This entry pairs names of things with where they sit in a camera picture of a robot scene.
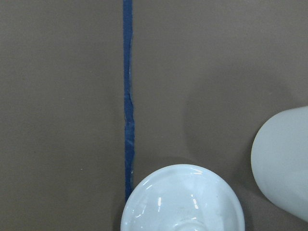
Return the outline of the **white enamel lid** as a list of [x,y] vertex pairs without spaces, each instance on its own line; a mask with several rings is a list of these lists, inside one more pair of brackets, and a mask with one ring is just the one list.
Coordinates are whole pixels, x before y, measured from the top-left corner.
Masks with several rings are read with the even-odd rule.
[[171,165],[145,177],[123,210],[122,231],[244,231],[233,189],[196,165]]

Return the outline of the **white enamel mug blue rim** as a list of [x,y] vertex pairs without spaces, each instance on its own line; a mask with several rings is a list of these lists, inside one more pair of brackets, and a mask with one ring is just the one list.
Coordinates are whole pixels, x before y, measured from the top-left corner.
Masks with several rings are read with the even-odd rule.
[[251,149],[257,186],[277,207],[308,219],[308,108],[285,110],[268,119]]

